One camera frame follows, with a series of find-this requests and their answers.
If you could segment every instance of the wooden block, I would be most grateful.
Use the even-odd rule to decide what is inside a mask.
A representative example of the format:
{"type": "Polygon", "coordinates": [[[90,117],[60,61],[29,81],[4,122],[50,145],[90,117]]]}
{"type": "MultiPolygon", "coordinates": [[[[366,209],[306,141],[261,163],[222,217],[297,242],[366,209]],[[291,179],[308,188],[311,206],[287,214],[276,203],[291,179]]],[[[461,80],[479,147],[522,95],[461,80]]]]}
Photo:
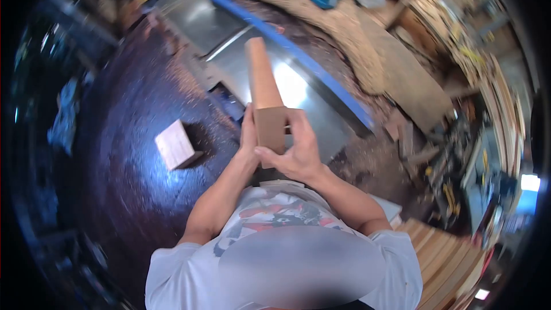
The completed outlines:
{"type": "Polygon", "coordinates": [[[398,127],[399,155],[403,161],[410,155],[413,155],[413,123],[407,121],[398,127]]]}
{"type": "Polygon", "coordinates": [[[184,168],[203,155],[201,151],[195,151],[187,137],[180,120],[174,121],[167,129],[155,137],[155,143],[165,161],[166,168],[174,170],[184,168]]]}
{"type": "Polygon", "coordinates": [[[400,126],[405,125],[407,123],[406,118],[402,115],[402,113],[397,109],[394,108],[392,113],[389,115],[389,119],[385,122],[384,128],[389,134],[392,141],[396,141],[399,138],[398,129],[400,126]]]}
{"type": "MultiPolygon", "coordinates": [[[[257,131],[258,146],[271,148],[276,154],[285,153],[286,107],[283,105],[272,64],[266,53],[262,37],[254,37],[245,44],[249,60],[249,83],[253,113],[257,131]]],[[[272,166],[262,163],[262,168],[272,166]]]]}
{"type": "Polygon", "coordinates": [[[408,156],[406,161],[414,166],[422,163],[428,163],[438,154],[438,152],[440,152],[439,146],[431,146],[429,148],[424,148],[423,151],[418,154],[408,156]]]}

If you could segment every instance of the white t-shirt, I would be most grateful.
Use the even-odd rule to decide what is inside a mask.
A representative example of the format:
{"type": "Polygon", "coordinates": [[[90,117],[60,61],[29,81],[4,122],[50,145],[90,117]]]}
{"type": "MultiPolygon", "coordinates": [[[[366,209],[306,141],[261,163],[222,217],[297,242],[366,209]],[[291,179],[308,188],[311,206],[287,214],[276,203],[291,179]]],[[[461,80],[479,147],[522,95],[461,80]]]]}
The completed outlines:
{"type": "Polygon", "coordinates": [[[145,284],[148,310],[260,310],[265,306],[227,294],[219,284],[218,261],[238,239],[279,226],[315,225],[343,230],[373,241],[386,262],[381,284],[360,301],[375,310],[414,309],[421,299],[423,281],[410,237],[382,230],[369,237],[338,219],[315,191],[293,181],[262,182],[243,191],[235,212],[220,235],[205,245],[182,243],[157,249],[145,284]]]}

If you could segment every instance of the wood shavings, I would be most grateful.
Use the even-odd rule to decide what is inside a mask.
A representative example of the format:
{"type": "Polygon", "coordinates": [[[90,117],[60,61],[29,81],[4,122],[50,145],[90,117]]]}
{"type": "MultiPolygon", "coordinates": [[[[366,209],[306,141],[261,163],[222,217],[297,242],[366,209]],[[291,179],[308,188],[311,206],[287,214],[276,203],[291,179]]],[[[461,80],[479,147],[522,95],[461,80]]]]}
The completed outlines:
{"type": "Polygon", "coordinates": [[[385,91],[381,60],[362,31],[354,0],[340,0],[332,10],[323,10],[310,0],[262,1],[284,8],[331,35],[350,59],[362,89],[370,94],[385,91]]]}

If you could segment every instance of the light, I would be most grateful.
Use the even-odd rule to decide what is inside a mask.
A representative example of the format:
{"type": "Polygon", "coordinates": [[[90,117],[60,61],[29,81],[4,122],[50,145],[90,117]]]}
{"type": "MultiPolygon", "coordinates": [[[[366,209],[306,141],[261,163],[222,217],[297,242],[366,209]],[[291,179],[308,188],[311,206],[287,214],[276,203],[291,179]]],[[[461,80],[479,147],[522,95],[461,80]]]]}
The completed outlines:
{"type": "Polygon", "coordinates": [[[44,38],[42,39],[42,46],[40,47],[40,52],[44,49],[44,46],[46,45],[46,41],[48,41],[48,38],[50,37],[50,34],[46,33],[44,35],[44,38]]]}
{"type": "Polygon", "coordinates": [[[474,295],[474,298],[479,299],[481,301],[485,300],[486,297],[490,294],[490,291],[483,290],[482,288],[478,290],[477,294],[474,295]]]}
{"type": "Polygon", "coordinates": [[[538,191],[541,180],[536,175],[522,175],[520,177],[520,189],[538,191]]]}
{"type": "Polygon", "coordinates": [[[284,62],[279,62],[273,71],[283,104],[287,108],[299,108],[306,100],[306,81],[284,62]]]}

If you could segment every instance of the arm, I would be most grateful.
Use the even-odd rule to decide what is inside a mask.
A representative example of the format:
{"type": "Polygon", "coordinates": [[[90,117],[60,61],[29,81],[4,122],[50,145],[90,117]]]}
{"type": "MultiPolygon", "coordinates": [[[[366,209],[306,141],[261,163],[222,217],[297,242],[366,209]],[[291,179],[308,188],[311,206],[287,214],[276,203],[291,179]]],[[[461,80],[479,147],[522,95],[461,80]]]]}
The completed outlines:
{"type": "Polygon", "coordinates": [[[392,230],[382,207],[368,194],[343,181],[326,165],[306,183],[317,190],[351,228],[368,236],[392,230]]]}
{"type": "Polygon", "coordinates": [[[368,194],[338,178],[320,161],[316,135],[304,111],[288,109],[293,147],[279,156],[268,148],[257,147],[262,161],[271,163],[287,177],[317,190],[351,228],[364,235],[392,230],[381,206],[368,194]]]}
{"type": "Polygon", "coordinates": [[[222,231],[235,211],[241,191],[258,166],[258,156],[253,152],[255,146],[256,128],[249,105],[241,125],[241,144],[238,152],[218,180],[197,199],[178,245],[183,242],[203,245],[222,231]]]}

